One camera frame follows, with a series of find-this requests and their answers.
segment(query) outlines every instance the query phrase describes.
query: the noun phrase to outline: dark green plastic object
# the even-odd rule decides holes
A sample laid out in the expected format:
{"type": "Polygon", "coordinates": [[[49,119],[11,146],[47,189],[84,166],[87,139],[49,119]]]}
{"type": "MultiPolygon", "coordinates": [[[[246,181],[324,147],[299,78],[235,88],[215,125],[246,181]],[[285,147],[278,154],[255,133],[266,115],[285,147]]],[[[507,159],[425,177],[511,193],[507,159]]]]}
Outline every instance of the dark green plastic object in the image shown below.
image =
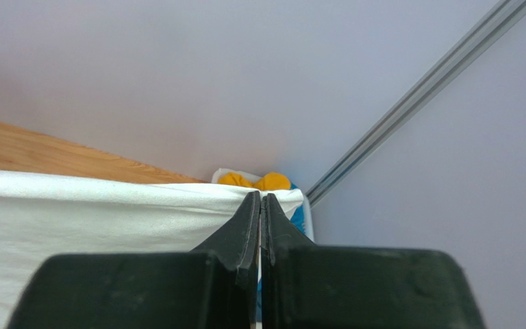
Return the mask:
{"type": "Polygon", "coordinates": [[[447,254],[317,246],[258,193],[188,253],[50,258],[8,328],[252,328],[259,241],[265,329],[484,328],[447,254]]]}

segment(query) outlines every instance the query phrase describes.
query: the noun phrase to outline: yellow object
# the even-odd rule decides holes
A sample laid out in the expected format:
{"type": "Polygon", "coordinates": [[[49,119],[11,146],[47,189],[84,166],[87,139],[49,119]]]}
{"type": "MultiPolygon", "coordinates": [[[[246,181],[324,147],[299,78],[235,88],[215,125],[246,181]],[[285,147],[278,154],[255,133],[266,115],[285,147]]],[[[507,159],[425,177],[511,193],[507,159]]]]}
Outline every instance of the yellow object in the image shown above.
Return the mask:
{"type": "Polygon", "coordinates": [[[288,190],[291,188],[289,179],[280,173],[268,173],[256,183],[252,183],[238,173],[228,173],[219,178],[218,183],[256,188],[261,191],[288,190]]]}

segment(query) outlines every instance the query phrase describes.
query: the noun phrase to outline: white fabric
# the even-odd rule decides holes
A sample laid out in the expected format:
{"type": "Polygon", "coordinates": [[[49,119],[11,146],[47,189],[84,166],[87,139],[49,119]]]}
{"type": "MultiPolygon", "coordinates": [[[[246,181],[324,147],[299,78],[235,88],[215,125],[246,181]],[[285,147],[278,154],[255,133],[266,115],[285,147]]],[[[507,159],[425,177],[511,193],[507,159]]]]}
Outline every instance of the white fabric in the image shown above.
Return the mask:
{"type": "MultiPolygon", "coordinates": [[[[221,227],[250,191],[0,171],[0,328],[48,256],[187,251],[221,227]]],[[[303,200],[299,190],[273,193],[288,217],[303,200]]]]}

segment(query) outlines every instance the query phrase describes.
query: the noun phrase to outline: white wall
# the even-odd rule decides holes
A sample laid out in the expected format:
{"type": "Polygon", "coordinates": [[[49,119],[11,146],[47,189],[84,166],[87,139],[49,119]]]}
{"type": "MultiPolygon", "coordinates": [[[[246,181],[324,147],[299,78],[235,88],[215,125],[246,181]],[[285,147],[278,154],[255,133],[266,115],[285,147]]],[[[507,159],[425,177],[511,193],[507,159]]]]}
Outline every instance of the white wall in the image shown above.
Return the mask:
{"type": "Polygon", "coordinates": [[[0,0],[0,120],[309,188],[497,0],[37,2],[0,0]]]}
{"type": "Polygon", "coordinates": [[[526,16],[313,209],[320,243],[449,252],[526,328],[526,16]]]}

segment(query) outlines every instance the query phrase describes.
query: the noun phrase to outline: wooden shelf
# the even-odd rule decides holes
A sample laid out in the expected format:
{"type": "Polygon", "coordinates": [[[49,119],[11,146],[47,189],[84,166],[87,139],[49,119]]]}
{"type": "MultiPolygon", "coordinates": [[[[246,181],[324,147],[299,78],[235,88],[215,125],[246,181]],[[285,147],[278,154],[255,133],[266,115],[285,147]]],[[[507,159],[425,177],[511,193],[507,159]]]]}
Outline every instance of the wooden shelf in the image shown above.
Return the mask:
{"type": "Polygon", "coordinates": [[[2,122],[0,170],[143,184],[202,183],[188,176],[2,122]]]}

